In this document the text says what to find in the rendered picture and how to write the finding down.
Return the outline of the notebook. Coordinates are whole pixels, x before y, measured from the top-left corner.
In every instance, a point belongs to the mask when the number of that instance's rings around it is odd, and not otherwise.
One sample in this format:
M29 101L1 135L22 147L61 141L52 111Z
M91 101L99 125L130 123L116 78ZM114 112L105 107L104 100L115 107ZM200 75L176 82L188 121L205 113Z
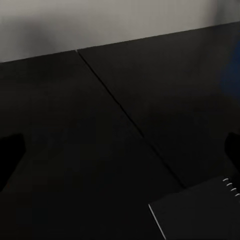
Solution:
M164 240L240 240L240 193L223 175L149 204Z

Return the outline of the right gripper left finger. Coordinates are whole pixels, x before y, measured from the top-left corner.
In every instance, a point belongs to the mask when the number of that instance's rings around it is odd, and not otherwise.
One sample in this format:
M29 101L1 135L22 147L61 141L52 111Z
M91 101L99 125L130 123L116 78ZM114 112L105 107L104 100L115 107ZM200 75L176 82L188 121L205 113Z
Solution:
M0 138L0 193L26 153L22 133Z

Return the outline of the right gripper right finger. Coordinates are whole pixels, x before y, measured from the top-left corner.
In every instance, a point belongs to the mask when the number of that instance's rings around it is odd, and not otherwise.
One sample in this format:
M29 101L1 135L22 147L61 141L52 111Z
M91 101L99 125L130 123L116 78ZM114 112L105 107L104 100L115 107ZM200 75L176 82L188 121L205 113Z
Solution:
M227 135L224 151L240 173L240 135L229 133Z

